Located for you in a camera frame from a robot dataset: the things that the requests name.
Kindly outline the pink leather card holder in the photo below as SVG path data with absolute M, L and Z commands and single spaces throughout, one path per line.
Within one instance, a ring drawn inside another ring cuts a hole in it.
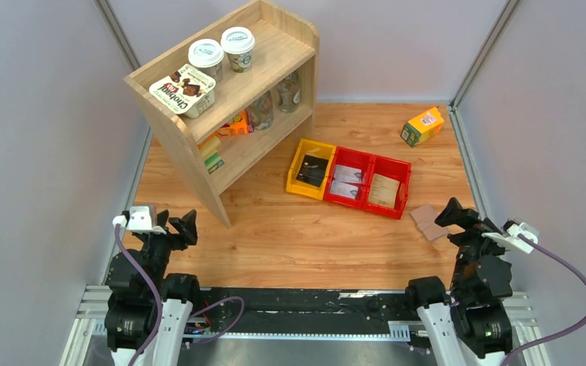
M 412 220 L 415 222 L 417 228 L 423 236 L 430 242 L 434 242 L 439 238 L 447 236 L 449 230 L 441 227 L 435 223 L 438 216 L 436 210 L 429 204 L 420 206 L 410 212 Z

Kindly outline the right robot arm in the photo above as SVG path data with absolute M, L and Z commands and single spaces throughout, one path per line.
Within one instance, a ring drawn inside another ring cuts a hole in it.
M 452 197 L 434 220 L 461 232 L 449 234 L 458 247 L 450 286 L 438 277 L 409 281 L 405 294 L 427 331 L 439 365 L 499 365 L 513 349 L 513 333 L 503 301 L 512 297 L 506 249 L 491 235 L 499 229 Z

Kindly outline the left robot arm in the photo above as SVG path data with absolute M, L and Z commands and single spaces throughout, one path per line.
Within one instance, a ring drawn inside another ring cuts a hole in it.
M 119 253 L 106 285 L 107 345 L 116 365 L 175 365 L 185 326 L 200 304 L 193 274 L 167 273 L 170 255 L 196 245 L 196 210 L 171 217 L 153 206 L 132 206 L 112 220 Z

